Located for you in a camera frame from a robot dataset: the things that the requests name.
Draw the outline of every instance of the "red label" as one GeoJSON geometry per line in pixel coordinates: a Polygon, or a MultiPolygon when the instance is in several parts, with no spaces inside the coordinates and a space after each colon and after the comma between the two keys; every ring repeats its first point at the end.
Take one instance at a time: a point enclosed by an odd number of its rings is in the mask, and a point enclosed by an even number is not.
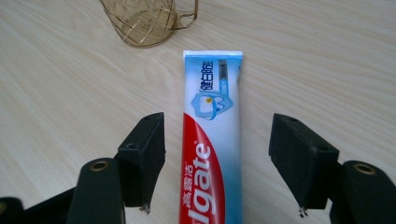
{"type": "Polygon", "coordinates": [[[224,184],[216,151],[200,125],[184,114],[180,224],[224,224],[224,184]]]}

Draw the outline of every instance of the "wood grain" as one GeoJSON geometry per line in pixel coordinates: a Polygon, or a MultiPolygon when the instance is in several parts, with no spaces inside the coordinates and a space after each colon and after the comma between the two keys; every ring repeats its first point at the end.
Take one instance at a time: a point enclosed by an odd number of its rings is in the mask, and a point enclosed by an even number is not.
{"type": "MultiPolygon", "coordinates": [[[[178,0],[180,8],[193,1],[178,0]]],[[[330,223],[298,205],[268,156],[272,116],[304,122],[396,182],[396,3],[200,1],[198,20],[151,49],[124,44],[98,0],[0,1],[0,196],[30,207],[114,156],[144,116],[165,113],[166,163],[149,216],[177,223],[184,49],[244,51],[240,77],[245,223],[330,223]]]]}

